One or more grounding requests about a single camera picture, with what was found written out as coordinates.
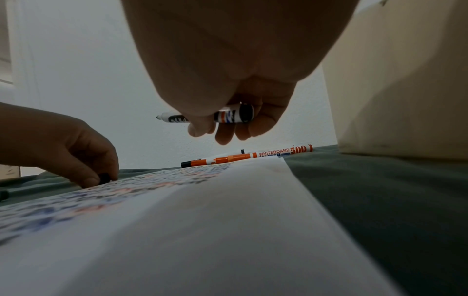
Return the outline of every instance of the sheet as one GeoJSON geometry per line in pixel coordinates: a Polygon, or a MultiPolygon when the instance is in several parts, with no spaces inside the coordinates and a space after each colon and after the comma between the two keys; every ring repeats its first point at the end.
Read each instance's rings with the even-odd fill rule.
{"type": "Polygon", "coordinates": [[[282,158],[1,210],[5,295],[400,295],[282,158]]]}

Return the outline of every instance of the green tablecloth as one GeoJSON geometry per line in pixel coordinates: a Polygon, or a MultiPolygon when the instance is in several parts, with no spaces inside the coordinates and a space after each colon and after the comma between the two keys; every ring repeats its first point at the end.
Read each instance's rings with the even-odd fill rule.
{"type": "MultiPolygon", "coordinates": [[[[343,155],[336,146],[285,161],[410,295],[468,295],[468,163],[343,155]]],[[[11,198],[0,205],[76,189],[50,173],[2,181],[11,198]]]]}

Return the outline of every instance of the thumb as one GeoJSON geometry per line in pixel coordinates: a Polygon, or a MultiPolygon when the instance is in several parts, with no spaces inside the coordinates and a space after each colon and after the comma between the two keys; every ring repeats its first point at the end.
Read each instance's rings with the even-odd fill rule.
{"type": "Polygon", "coordinates": [[[215,131],[216,125],[213,120],[213,115],[208,116],[185,116],[189,121],[189,135],[192,137],[200,137],[206,133],[211,134],[215,131]]]}
{"type": "Polygon", "coordinates": [[[83,188],[99,184],[100,179],[89,166],[74,157],[68,150],[55,155],[42,168],[56,175],[65,177],[83,188]]]}

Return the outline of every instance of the paper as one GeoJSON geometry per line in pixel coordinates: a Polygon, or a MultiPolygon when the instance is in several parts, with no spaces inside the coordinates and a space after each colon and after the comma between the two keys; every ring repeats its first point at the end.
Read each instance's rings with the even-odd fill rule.
{"type": "Polygon", "coordinates": [[[151,173],[0,215],[29,219],[16,213],[37,204],[72,219],[0,247],[3,295],[400,295],[282,158],[151,173]]]}

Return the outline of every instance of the beige cardboard box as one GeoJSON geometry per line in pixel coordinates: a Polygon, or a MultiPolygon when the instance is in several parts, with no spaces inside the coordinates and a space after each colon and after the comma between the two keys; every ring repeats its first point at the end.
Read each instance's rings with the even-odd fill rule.
{"type": "Polygon", "coordinates": [[[17,178],[20,176],[20,167],[0,164],[0,180],[17,178]]]}
{"type": "Polygon", "coordinates": [[[468,160],[468,0],[388,0],[323,62],[344,153],[468,160]]]}

